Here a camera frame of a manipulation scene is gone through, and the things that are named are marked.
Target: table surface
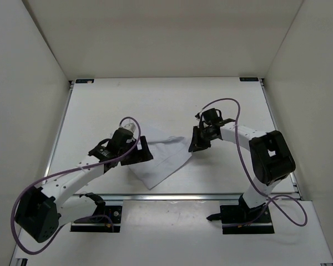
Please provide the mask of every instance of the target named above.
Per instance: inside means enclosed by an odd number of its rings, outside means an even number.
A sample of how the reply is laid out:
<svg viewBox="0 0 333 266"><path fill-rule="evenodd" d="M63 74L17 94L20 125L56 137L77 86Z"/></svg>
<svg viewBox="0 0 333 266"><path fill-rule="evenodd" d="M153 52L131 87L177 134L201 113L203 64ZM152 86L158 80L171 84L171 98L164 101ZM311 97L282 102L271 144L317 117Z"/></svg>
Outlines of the table surface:
<svg viewBox="0 0 333 266"><path fill-rule="evenodd" d="M275 234L223 235L221 222L205 217L219 212L218 201L124 201L120 233L74 233L66 225L43 253L15 258L27 266L51 265L305 265L332 263L312 202L302 202L309 216L305 227L291 224L273 205ZM296 203L279 205L296 221L303 214ZM26 232L30 249L42 245Z"/></svg>
<svg viewBox="0 0 333 266"><path fill-rule="evenodd" d="M125 116L174 136L191 137L194 118L212 100L224 97L240 102L239 124L272 131L273 121L258 81L239 78L95 79L75 84L53 157L50 173L75 167L89 150L118 127ZM231 101L216 103L223 118L235 117ZM251 170L250 154L243 150ZM127 167L116 167L83 187L80 192L100 194L243 193L249 186L236 147L215 140L212 148L192 158L162 183L148 190ZM290 178L274 192L294 192Z"/></svg>

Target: folded cloth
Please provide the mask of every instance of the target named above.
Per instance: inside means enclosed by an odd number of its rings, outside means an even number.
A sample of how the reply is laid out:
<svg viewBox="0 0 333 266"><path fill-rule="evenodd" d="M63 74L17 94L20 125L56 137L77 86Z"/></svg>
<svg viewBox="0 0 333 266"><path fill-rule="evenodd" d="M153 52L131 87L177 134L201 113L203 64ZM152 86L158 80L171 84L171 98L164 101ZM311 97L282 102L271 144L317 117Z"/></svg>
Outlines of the folded cloth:
<svg viewBox="0 0 333 266"><path fill-rule="evenodd" d="M191 153L188 152L188 149L191 139L169 136L148 125L141 124L140 127L142 128L142 135L147 138L149 150L154 158L151 161L129 165L128 167L151 190L190 159Z"/></svg>

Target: wall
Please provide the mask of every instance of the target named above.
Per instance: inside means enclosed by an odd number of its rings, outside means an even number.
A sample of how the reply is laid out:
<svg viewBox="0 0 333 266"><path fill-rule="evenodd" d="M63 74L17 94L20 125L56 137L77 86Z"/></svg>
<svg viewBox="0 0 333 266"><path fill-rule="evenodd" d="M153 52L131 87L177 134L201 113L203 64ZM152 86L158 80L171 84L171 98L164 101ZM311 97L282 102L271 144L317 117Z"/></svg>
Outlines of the wall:
<svg viewBox="0 0 333 266"><path fill-rule="evenodd" d="M302 0L24 0L69 79L264 77Z"/></svg>
<svg viewBox="0 0 333 266"><path fill-rule="evenodd" d="M12 204L44 172L68 88L22 2L0 0L0 265L14 250Z"/></svg>
<svg viewBox="0 0 333 266"><path fill-rule="evenodd" d="M333 255L333 0L304 2L265 81Z"/></svg>

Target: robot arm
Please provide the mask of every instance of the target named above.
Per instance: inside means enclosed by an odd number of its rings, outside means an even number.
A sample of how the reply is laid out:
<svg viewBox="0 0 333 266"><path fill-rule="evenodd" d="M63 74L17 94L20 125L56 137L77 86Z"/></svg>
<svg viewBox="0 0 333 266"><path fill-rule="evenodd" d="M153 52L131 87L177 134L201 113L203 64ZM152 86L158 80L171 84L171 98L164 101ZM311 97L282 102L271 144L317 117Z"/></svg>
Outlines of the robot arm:
<svg viewBox="0 0 333 266"><path fill-rule="evenodd" d="M199 126L193 128L193 138L189 152L205 150L211 147L211 141L221 139L236 143L235 121L223 120L220 111L209 109L200 116ZM263 132L245 126L238 127L239 144L250 151L255 177L254 185L264 195L269 195L274 187L295 170L294 159L279 131ZM239 204L246 213L260 210L266 197L258 193L253 186L240 197Z"/></svg>
<svg viewBox="0 0 333 266"><path fill-rule="evenodd" d="M77 164L77 167L84 167L81 171L57 176L38 188L31 187L20 200L15 221L38 243L42 243L66 223L103 214L105 202L98 195L93 193L86 193L80 197L73 195L91 180L117 166L119 162L121 165L130 165L153 159L145 136L141 136L142 149L138 150L135 147L121 161L111 162L135 144L134 130L134 124L127 124L117 129L111 139L101 141ZM104 161L107 163L88 168L89 165Z"/></svg>

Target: black mounting base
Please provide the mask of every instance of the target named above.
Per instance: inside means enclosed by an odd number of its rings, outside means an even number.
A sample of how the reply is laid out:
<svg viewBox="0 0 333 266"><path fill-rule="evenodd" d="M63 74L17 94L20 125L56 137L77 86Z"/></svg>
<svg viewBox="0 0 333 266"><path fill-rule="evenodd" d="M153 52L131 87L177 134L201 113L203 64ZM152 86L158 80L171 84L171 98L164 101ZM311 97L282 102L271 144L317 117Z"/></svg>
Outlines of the black mounting base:
<svg viewBox="0 0 333 266"><path fill-rule="evenodd" d="M114 232L119 233L121 226L122 206L105 206L105 214L114 224ZM105 232L112 233L112 227L106 218L92 218L85 221L74 221L70 226L71 232Z"/></svg>
<svg viewBox="0 0 333 266"><path fill-rule="evenodd" d="M228 227L230 224L246 223L251 218L245 217L244 210L239 205L221 205L220 218L222 221L223 234L274 234L269 208L252 224L237 227Z"/></svg>

